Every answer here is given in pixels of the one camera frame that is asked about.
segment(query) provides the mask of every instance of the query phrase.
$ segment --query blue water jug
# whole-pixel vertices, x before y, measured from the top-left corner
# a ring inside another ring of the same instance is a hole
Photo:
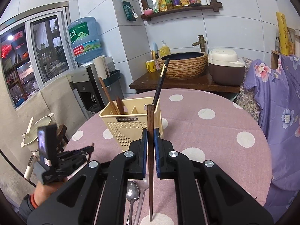
[[[83,64],[102,55],[102,46],[93,17],[78,19],[68,26],[75,61]]]

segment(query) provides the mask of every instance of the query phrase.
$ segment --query soap dispenser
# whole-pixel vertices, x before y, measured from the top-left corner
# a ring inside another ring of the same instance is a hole
[[[165,44],[164,40],[161,41],[163,43],[163,46],[159,49],[159,56],[162,58],[165,55],[170,54],[170,48]]]

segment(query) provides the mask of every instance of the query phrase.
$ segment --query faucet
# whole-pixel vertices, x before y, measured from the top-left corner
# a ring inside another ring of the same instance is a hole
[[[192,45],[193,46],[200,45],[201,52],[205,52],[205,43],[206,43],[206,41],[204,39],[204,36],[203,35],[199,35],[198,38],[199,38],[199,41],[193,43]]]

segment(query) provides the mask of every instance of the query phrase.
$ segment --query silver bolt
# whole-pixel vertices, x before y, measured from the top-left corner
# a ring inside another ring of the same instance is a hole
[[[177,151],[170,151],[169,156],[170,157],[176,157],[176,156],[178,156],[178,152]]]
[[[124,156],[126,156],[126,157],[132,157],[133,155],[134,155],[134,153],[132,151],[124,152]]]
[[[214,162],[211,160],[207,160],[204,162],[204,165],[207,167],[213,167],[214,166]]]
[[[89,166],[90,168],[97,167],[97,166],[98,166],[98,162],[96,162],[96,161],[91,161],[91,162],[88,164],[88,166]]]

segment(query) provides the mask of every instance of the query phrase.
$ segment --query spoon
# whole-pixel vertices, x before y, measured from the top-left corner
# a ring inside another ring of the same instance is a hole
[[[139,219],[141,216],[141,212],[142,212],[145,191],[149,188],[148,175],[146,174],[146,177],[143,180],[136,180],[135,183],[141,191],[141,194],[140,194],[141,199],[139,200],[139,203],[137,205],[137,210],[136,210],[134,222],[133,222],[133,225],[138,225]]]
[[[130,202],[129,214],[126,225],[132,225],[133,203],[139,198],[140,191],[135,182],[128,181],[126,199]]]

